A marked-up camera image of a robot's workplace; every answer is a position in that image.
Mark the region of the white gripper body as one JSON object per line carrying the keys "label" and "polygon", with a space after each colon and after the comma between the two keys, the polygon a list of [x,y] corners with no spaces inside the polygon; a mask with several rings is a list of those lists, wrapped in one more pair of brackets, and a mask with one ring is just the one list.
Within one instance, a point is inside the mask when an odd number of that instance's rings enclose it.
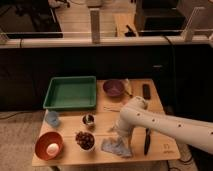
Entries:
{"label": "white gripper body", "polygon": [[114,127],[114,131],[121,138],[121,140],[124,143],[125,147],[130,147],[131,146],[131,140],[132,140],[132,132],[131,131],[121,130],[117,126]]}

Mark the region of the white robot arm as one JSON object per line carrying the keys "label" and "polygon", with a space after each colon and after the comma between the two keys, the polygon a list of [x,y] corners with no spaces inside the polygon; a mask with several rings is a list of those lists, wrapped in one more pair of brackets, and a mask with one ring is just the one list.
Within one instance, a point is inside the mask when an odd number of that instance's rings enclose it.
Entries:
{"label": "white robot arm", "polygon": [[144,109],[145,99],[135,96],[119,112],[115,130],[121,137],[130,137],[135,127],[145,127],[213,154],[213,123]]}

